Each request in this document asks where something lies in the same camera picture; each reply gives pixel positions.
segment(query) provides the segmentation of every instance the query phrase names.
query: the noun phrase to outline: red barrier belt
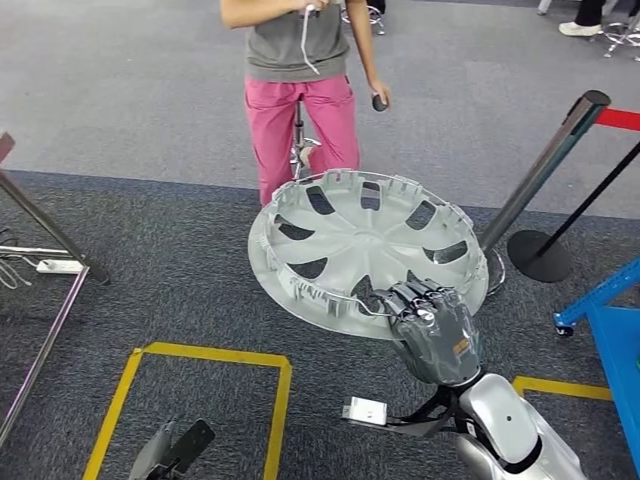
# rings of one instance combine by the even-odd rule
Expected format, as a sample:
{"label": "red barrier belt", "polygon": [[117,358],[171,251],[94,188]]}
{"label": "red barrier belt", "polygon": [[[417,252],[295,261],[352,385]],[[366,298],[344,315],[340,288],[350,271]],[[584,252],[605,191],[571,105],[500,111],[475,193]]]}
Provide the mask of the red barrier belt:
{"label": "red barrier belt", "polygon": [[595,123],[606,127],[623,128],[625,130],[640,132],[640,113],[607,108],[601,113]]}

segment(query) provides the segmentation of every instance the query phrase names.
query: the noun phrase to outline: stanchion post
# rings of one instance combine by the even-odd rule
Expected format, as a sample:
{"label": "stanchion post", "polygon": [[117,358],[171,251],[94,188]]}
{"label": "stanchion post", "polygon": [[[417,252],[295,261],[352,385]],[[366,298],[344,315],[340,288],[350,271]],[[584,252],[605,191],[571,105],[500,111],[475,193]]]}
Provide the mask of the stanchion post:
{"label": "stanchion post", "polygon": [[578,140],[595,123],[602,110],[610,104],[611,99],[608,96],[597,90],[589,90],[576,101],[555,135],[505,202],[504,206],[482,232],[479,243],[488,258],[490,293],[494,292],[504,279],[504,271],[500,270],[503,268],[503,264],[500,255],[494,250],[495,245]]}

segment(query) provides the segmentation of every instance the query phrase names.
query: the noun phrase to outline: stanchion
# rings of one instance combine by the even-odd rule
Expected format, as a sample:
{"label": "stanchion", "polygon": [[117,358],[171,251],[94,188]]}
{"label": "stanchion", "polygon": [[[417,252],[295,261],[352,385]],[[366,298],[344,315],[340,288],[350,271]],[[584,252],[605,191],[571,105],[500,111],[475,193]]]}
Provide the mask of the stanchion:
{"label": "stanchion", "polygon": [[611,102],[608,96],[597,90],[589,90],[576,101],[531,170],[482,232],[479,240],[488,258],[488,294],[494,293],[504,281],[504,265],[494,249],[495,245]]}
{"label": "stanchion", "polygon": [[558,243],[558,240],[638,154],[640,142],[632,148],[553,235],[549,236],[534,230],[524,230],[513,235],[507,244],[509,258],[515,268],[534,280],[554,283],[566,278],[571,268],[571,256]]}

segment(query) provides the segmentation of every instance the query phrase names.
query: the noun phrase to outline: person's arm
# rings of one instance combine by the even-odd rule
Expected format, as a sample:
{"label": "person's arm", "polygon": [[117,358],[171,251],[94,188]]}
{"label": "person's arm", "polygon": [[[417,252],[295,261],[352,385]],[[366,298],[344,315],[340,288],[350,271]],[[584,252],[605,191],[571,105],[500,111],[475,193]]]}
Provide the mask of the person's arm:
{"label": "person's arm", "polygon": [[369,85],[377,81],[377,72],[374,63],[374,46],[371,39],[371,26],[369,24],[369,11],[366,0],[346,0],[346,14],[351,22],[360,61],[365,69],[365,75]]}
{"label": "person's arm", "polygon": [[220,0],[220,16],[229,28],[252,27],[298,10],[301,0]]}

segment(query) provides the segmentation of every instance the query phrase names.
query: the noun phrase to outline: black stanchion base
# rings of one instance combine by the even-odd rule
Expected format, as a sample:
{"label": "black stanchion base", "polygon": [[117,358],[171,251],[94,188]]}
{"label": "black stanchion base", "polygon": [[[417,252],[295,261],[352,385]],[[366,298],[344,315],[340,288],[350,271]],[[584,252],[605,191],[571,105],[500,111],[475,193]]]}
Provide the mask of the black stanchion base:
{"label": "black stanchion base", "polygon": [[549,238],[543,232],[522,230],[509,239],[506,253],[520,273],[534,280],[555,283],[567,278],[571,271],[571,256],[562,245],[555,242],[544,255],[536,255]]}

